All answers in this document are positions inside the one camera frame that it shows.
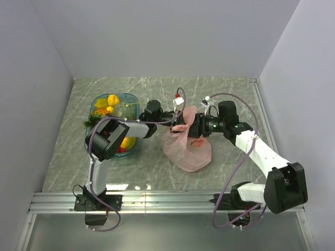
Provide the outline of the pink plastic bag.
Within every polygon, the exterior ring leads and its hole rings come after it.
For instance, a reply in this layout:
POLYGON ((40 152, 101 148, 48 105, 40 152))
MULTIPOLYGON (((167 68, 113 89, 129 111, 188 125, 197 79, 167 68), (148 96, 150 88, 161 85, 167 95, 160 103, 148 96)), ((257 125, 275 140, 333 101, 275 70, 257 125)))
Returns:
POLYGON ((212 160, 212 149, 208 140, 202 136, 200 138, 188 136, 196 113, 195 106, 186 107, 181 116, 186 124, 173 127, 178 133, 166 130, 161 136, 164 154, 177 167, 190 173, 202 169, 212 160))

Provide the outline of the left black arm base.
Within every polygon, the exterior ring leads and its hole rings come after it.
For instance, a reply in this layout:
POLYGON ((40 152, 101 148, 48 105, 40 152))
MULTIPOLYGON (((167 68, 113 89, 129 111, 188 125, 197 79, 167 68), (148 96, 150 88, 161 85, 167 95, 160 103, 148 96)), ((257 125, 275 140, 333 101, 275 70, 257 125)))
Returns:
MULTIPOLYGON (((117 211, 121 209, 122 195, 102 195, 99 196, 109 206, 117 211)), ((103 226, 108 217, 110 208, 97 201, 92 195, 77 195, 75 212, 84 212, 85 224, 88 226, 103 226)))

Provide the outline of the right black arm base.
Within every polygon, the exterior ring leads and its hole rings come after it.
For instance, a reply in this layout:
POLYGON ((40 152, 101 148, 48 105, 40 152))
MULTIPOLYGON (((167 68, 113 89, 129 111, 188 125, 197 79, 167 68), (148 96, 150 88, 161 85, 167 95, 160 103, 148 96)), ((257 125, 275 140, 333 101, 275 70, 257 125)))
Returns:
MULTIPOLYGON (((219 198, 219 193, 214 194, 213 198, 209 200, 209 202, 216 204, 218 198, 219 198)), ((255 206, 255 202, 244 202, 241 200, 235 200, 233 196, 230 193, 225 193, 219 202, 218 206, 218 211, 236 211, 236 210, 242 210, 242 211, 247 211, 248 209, 252 208, 255 206)), ((239 216, 241 213, 228 213, 228 220, 232 221, 234 218, 239 216)), ((233 225, 234 226, 247 226, 251 222, 251 214, 248 213, 244 216, 240 216, 238 220, 236 220, 233 225)))

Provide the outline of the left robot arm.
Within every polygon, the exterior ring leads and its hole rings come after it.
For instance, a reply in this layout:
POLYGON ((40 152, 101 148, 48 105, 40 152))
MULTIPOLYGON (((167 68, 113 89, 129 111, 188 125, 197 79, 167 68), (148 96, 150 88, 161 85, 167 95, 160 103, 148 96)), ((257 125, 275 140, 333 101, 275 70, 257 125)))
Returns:
POLYGON ((147 139, 157 130, 157 125, 172 126, 185 109, 183 98, 174 100, 175 106, 182 105, 182 109, 174 108, 164 112, 158 100, 151 100, 137 120, 104 116, 87 135, 90 167, 88 178, 83 188, 86 203, 93 210, 100 210, 107 206, 106 201, 106 173, 108 160, 113 158, 126 137, 147 139))

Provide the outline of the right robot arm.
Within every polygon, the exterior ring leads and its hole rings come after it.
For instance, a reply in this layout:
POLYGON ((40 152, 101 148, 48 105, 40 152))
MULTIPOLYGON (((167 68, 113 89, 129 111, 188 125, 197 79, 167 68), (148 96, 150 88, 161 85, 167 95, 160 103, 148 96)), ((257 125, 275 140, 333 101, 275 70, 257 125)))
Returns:
POLYGON ((265 204, 271 212, 278 214, 308 201, 305 171, 298 162, 290 163, 275 153, 253 128, 241 122, 233 101, 218 104, 218 116, 197 113, 190 127, 190 136, 208 137, 212 133, 223 133, 234 146, 245 152, 262 171, 265 184, 249 181, 231 187, 230 195, 218 199, 229 202, 233 209, 242 209, 249 202, 265 204))

